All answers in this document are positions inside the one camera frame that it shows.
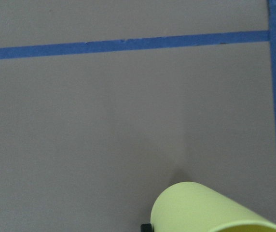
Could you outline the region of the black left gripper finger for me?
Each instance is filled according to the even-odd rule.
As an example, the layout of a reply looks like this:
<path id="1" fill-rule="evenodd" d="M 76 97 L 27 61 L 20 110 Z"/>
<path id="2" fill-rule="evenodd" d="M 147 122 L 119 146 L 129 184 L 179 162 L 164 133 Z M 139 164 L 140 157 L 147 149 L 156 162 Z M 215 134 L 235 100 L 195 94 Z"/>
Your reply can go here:
<path id="1" fill-rule="evenodd" d="M 141 224 L 140 231 L 141 232 L 152 232 L 152 224 L 150 224 L 150 223 Z"/>

